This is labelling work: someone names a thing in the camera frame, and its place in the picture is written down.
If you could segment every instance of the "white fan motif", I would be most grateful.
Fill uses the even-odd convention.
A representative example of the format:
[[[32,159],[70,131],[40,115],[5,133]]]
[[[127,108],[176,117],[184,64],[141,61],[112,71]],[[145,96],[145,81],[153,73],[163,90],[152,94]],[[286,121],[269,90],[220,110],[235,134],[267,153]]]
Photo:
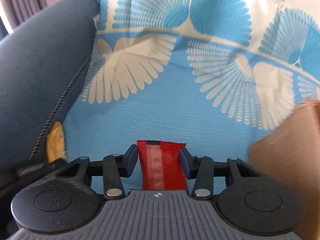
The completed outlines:
[[[112,97],[119,100],[121,94],[128,98],[129,91],[135,94],[137,87],[143,90],[145,83],[151,84],[152,79],[158,78],[162,65],[168,64],[175,41],[175,37],[162,34],[120,38],[112,51],[103,39],[98,39],[105,63],[84,88],[89,93],[89,103],[110,103]]]
[[[294,108],[292,72],[265,62],[253,69],[247,58],[230,49],[189,41],[188,60],[200,92],[214,107],[237,122],[259,129],[277,127]]]
[[[299,92],[303,98],[320,99],[320,87],[302,76],[298,76],[298,80]]]

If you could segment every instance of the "zipper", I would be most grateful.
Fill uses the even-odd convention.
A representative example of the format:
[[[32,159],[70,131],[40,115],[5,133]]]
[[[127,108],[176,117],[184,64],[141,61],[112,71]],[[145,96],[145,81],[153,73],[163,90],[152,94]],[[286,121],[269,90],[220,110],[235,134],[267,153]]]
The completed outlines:
[[[39,148],[39,145],[43,139],[43,135],[45,134],[47,128],[49,127],[52,119],[54,118],[55,114],[57,113],[59,107],[61,106],[61,104],[63,103],[63,100],[66,98],[66,95],[69,93],[70,89],[72,88],[72,86],[74,85],[74,83],[76,82],[76,80],[78,79],[78,77],[80,76],[80,74],[82,73],[82,71],[85,69],[85,67],[87,66],[87,64],[90,62],[91,56],[89,56],[85,62],[83,63],[83,65],[81,66],[81,68],[77,71],[77,73],[74,75],[74,77],[71,79],[69,85],[67,86],[66,90],[62,93],[58,103],[56,104],[55,108],[53,109],[52,113],[50,114],[49,119],[47,120],[47,122],[45,123],[40,136],[36,142],[36,145],[32,151],[32,154],[30,156],[30,160],[36,155],[37,150]]]

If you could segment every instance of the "red snack wrapper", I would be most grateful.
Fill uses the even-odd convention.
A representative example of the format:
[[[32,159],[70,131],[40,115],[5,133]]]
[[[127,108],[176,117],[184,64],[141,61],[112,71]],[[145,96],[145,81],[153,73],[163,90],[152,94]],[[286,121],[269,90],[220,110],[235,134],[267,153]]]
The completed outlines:
[[[179,149],[185,143],[138,140],[142,189],[188,189],[179,163]]]

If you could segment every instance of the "fan pattern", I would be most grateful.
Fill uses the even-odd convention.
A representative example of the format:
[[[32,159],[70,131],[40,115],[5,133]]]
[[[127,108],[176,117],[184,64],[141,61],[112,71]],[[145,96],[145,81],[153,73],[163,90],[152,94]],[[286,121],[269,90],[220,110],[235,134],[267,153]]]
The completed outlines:
[[[259,51],[295,64],[320,78],[320,32],[311,16],[295,8],[276,15],[261,41]]]
[[[247,58],[231,49],[189,41],[190,67],[203,84],[200,92],[237,122],[259,129],[277,127],[294,107],[292,73],[259,62],[250,68]]]
[[[114,29],[175,28],[190,17],[194,28],[245,46],[251,21],[242,0],[119,0]]]
[[[140,38],[120,38],[112,50],[104,39],[94,43],[94,68],[85,81],[82,100],[110,103],[121,95],[128,98],[143,90],[163,71],[170,60],[176,39],[170,35],[148,34]]]
[[[298,76],[299,92],[303,98],[320,99],[320,87],[314,82],[308,81],[303,76]]]
[[[106,28],[108,17],[108,0],[100,0],[100,17],[98,21],[97,30],[103,31]]]

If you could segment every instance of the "cardboard box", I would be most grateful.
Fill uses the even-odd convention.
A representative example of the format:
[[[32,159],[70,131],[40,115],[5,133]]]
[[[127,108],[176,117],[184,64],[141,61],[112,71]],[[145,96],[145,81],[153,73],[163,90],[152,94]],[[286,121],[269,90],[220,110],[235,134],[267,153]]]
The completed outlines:
[[[249,164],[298,192],[305,210],[297,232],[320,239],[320,101],[307,99],[249,148]]]

